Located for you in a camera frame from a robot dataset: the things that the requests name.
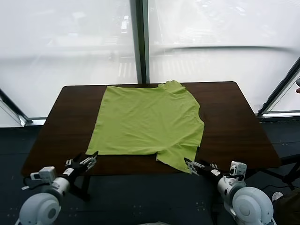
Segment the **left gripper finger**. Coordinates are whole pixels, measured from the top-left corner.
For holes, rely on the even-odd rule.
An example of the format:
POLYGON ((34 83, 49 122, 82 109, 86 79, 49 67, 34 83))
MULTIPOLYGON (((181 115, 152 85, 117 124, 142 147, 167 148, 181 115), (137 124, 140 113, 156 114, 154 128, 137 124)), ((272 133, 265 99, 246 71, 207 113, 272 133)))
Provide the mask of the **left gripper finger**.
POLYGON ((80 165, 86 166, 87 168, 92 168, 97 162, 97 157, 98 157, 98 151, 96 151, 90 157, 80 162, 80 165))
POLYGON ((68 159, 65 162, 65 166, 81 166, 81 158, 82 158, 82 153, 79 153, 78 155, 76 155, 74 158, 72 159, 68 159))

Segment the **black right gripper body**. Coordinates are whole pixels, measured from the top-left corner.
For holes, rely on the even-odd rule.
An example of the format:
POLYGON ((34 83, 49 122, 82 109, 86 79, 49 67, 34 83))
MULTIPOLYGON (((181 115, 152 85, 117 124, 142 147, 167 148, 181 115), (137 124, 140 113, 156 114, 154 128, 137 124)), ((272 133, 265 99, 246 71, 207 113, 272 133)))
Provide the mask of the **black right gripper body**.
POLYGON ((211 182, 219 182, 219 180, 223 177, 223 174, 219 169, 206 169, 203 165, 201 165, 198 169, 198 173, 211 182))

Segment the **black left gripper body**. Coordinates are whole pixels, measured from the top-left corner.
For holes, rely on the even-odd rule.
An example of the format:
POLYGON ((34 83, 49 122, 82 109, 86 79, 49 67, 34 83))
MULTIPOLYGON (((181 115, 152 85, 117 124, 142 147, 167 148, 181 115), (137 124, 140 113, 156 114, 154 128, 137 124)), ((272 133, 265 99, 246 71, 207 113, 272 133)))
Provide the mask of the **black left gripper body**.
POLYGON ((82 173, 88 171, 91 168, 87 168, 86 166, 65 166, 66 169, 61 175, 62 178, 66 179, 70 185, 73 185, 76 178, 80 176, 82 173))

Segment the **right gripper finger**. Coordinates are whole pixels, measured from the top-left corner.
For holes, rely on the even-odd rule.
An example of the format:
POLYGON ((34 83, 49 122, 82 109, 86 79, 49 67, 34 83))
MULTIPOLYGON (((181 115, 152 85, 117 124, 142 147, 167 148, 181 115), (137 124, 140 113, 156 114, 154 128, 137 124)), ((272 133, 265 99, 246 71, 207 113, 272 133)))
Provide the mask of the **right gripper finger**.
POLYGON ((200 160, 199 164, 203 165, 206 169, 218 169, 218 166, 214 163, 209 163, 204 160, 200 160))
POLYGON ((195 174, 195 175, 198 175, 198 169, 200 168, 200 164, 195 162, 195 161, 191 161, 190 159, 188 158, 184 158, 184 161, 188 167, 188 169, 190 170, 190 172, 192 174, 195 174))

